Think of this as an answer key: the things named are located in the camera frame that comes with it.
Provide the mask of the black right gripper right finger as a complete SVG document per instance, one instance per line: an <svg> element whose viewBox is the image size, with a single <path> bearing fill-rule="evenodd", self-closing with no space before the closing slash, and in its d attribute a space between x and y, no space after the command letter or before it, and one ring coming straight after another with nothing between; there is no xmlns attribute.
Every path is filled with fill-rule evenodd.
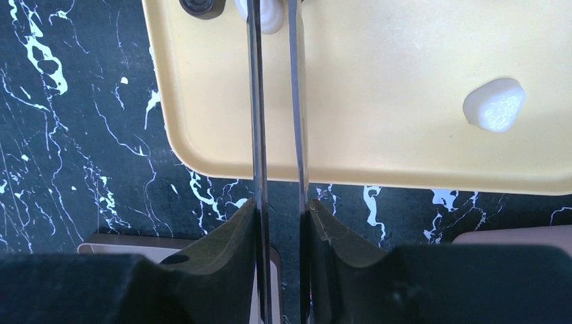
<svg viewBox="0 0 572 324"><path fill-rule="evenodd" d="M307 212L317 323L570 323L571 257L546 245L383 250L320 201Z"/></svg>

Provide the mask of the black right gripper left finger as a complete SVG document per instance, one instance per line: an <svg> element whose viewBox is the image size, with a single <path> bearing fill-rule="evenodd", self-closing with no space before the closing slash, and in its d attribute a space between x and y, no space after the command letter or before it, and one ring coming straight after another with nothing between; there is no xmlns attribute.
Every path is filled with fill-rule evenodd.
<svg viewBox="0 0 572 324"><path fill-rule="evenodd" d="M140 254L1 258L2 323L248 323L255 204L159 263Z"/></svg>

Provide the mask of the rose gold box lid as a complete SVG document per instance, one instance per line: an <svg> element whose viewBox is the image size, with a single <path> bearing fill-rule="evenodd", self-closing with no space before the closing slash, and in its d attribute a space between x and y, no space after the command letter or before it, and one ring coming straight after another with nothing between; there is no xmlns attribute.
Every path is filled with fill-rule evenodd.
<svg viewBox="0 0 572 324"><path fill-rule="evenodd" d="M189 246L193 240L154 236L130 236L95 233L77 247L79 254L141 254L159 263L168 256ZM283 322L281 293L281 260L279 253L270 248L270 275L273 323Z"/></svg>

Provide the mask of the metal tweezers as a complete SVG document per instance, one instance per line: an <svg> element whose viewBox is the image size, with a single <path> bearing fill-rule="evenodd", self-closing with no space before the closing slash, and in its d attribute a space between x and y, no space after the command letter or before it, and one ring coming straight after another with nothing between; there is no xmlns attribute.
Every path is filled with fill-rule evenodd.
<svg viewBox="0 0 572 324"><path fill-rule="evenodd" d="M254 200L258 220L256 270L260 301L260 322L272 323L273 302L268 224L261 4L259 1L247 1L246 6L252 111Z"/></svg>

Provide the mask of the white chocolate piece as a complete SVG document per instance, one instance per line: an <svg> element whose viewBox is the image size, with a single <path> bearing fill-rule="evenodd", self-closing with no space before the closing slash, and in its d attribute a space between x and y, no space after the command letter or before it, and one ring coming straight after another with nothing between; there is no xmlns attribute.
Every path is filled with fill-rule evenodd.
<svg viewBox="0 0 572 324"><path fill-rule="evenodd" d="M525 90L517 80L498 78L469 93L463 102L463 113L473 126L505 132L517 119L525 98Z"/></svg>

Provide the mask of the pink plastic storage box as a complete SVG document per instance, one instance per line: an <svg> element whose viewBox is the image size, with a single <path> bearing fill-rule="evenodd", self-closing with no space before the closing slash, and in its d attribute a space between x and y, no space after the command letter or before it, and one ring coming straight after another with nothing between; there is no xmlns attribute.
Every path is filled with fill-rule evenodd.
<svg viewBox="0 0 572 324"><path fill-rule="evenodd" d="M543 244L571 247L571 225L496 229L468 232L457 236L456 244Z"/></svg>

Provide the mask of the yellow tray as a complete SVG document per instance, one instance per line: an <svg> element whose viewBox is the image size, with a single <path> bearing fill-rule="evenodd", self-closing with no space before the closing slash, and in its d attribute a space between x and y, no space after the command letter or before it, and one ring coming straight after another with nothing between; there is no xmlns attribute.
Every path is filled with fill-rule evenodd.
<svg viewBox="0 0 572 324"><path fill-rule="evenodd" d="M144 1L171 148L188 167L250 179L247 24ZM571 192L570 1L304 1L308 173L314 183ZM526 93L505 132L463 102L498 78Z"/></svg>

